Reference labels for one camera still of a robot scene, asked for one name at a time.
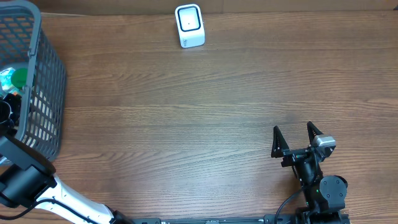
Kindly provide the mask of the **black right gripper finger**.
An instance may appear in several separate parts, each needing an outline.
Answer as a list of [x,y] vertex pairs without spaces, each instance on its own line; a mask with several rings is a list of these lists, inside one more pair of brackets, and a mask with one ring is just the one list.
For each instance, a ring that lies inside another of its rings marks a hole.
[[320,146],[323,133],[311,121],[307,123],[307,131],[311,146]]
[[290,150],[289,145],[286,143],[279,127],[274,126],[271,157],[273,157],[273,158],[283,157],[284,152],[287,152],[289,150]]

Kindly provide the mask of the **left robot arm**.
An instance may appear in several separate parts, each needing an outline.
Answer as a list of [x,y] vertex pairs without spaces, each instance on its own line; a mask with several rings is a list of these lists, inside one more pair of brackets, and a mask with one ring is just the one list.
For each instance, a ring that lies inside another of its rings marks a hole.
[[12,135],[20,110],[21,97],[11,93],[1,97],[1,157],[12,162],[1,174],[1,204],[9,208],[22,205],[26,210],[15,216],[2,215],[1,219],[15,220],[36,208],[72,223],[132,223],[121,212],[65,185],[46,157]]

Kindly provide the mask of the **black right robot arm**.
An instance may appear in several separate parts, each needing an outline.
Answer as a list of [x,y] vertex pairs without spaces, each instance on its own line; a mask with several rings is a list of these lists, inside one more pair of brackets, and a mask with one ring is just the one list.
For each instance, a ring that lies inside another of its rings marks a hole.
[[[291,167],[300,189],[288,197],[273,218],[265,221],[278,223],[349,223],[349,216],[341,213],[345,208],[348,182],[339,175],[324,176],[320,163],[335,150],[333,136],[323,134],[312,122],[307,123],[309,145],[290,149],[278,126],[273,128],[272,158],[281,158],[282,167]],[[305,207],[284,218],[282,209],[296,196],[303,194]]]

